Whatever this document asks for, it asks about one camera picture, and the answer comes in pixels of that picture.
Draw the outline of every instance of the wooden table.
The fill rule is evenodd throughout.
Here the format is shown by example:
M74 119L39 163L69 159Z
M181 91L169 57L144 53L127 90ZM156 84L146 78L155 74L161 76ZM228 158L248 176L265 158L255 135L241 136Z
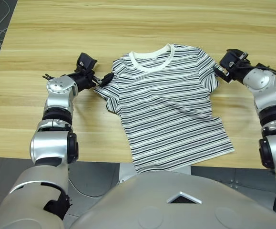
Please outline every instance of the wooden table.
M72 73L86 52L99 61L95 71L102 77L124 53L166 43L201 47L217 61L238 48L253 64L276 69L276 0L18 0L0 51L0 157L30 157L47 97L44 73ZM221 81L211 100L235 152L198 165L262 168L252 95ZM74 109L81 161L131 162L120 119L102 98L86 90Z

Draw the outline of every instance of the black and white stripes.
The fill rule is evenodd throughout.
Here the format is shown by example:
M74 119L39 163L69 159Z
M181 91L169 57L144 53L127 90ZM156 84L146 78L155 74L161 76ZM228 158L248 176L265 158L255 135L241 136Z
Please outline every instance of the black and white stripes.
M137 172L173 170L234 151L209 94L215 61L203 50L167 44L113 62L113 80L95 92L121 117Z

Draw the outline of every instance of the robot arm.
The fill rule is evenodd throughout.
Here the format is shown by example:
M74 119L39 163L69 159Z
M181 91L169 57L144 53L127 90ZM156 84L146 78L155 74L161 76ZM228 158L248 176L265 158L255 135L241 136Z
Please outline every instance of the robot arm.
M103 80L94 76L96 60L82 53L75 73L48 81L48 99L42 121L31 140L34 166L25 170L0 205L0 229L63 229L62 219L70 207L68 164L78 159L78 143L72 129L73 99L80 91Z
M276 174L276 70L262 64L251 66L248 54L237 49L227 50L220 65L227 74L215 68L218 76L227 82L237 80L254 96L256 112L262 126L259 140L262 164Z

